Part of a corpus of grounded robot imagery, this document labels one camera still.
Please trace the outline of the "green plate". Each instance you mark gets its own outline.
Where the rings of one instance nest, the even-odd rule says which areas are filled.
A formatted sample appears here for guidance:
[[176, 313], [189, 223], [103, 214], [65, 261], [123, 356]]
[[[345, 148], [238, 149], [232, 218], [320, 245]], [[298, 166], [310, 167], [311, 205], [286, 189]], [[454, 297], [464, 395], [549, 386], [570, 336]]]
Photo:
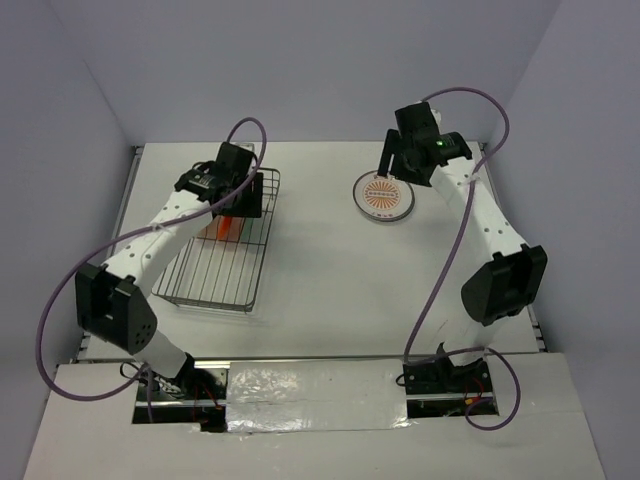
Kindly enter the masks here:
[[251, 243], [253, 236], [253, 228], [256, 220], [253, 218], [247, 218], [243, 220], [242, 229], [240, 231], [239, 242]]

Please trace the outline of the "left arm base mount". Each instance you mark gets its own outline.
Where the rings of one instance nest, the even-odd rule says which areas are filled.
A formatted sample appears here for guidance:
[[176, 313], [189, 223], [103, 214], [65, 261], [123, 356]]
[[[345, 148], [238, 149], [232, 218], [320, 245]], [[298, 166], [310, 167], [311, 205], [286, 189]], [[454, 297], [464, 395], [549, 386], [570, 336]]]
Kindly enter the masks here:
[[202, 432], [226, 432], [229, 369], [204, 366], [198, 366], [198, 369], [207, 374], [185, 389], [157, 374], [152, 382], [149, 382], [148, 373], [140, 374], [137, 378], [132, 423], [194, 424]]

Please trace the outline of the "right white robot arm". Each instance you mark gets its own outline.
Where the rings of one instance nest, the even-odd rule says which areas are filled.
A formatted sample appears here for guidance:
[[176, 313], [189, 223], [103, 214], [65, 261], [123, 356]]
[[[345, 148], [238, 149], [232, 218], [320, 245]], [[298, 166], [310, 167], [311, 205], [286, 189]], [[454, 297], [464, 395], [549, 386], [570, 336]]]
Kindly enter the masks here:
[[470, 377], [468, 365], [481, 358], [507, 318], [533, 303], [548, 257], [510, 224], [466, 141], [457, 132], [441, 132], [428, 103], [400, 108], [395, 119], [379, 174], [434, 189], [461, 223], [455, 246], [468, 243], [475, 255], [472, 274], [460, 289], [465, 317], [448, 329], [437, 348], [447, 359], [434, 369], [437, 384], [456, 391]]

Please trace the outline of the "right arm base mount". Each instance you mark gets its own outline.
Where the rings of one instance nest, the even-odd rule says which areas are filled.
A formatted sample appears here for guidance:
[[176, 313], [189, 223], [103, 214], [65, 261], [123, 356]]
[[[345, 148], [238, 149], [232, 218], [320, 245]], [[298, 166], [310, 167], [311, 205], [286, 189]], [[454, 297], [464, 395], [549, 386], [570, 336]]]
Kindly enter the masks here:
[[481, 397], [493, 391], [488, 365], [482, 358], [456, 366], [446, 355], [410, 361], [395, 378], [410, 398]]

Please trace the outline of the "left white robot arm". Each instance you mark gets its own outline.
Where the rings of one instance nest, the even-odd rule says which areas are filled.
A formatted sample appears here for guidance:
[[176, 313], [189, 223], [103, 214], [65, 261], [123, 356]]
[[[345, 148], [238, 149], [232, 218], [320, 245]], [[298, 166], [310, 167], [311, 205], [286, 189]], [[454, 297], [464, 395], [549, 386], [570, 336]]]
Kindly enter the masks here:
[[195, 389], [194, 360], [160, 332], [148, 301], [151, 290], [217, 214], [256, 214], [255, 207], [240, 212], [238, 205], [251, 195], [257, 177], [254, 152], [222, 143], [214, 160], [196, 164], [179, 177], [147, 231], [101, 265], [85, 263], [75, 274], [79, 326], [148, 364], [173, 398], [185, 398]]

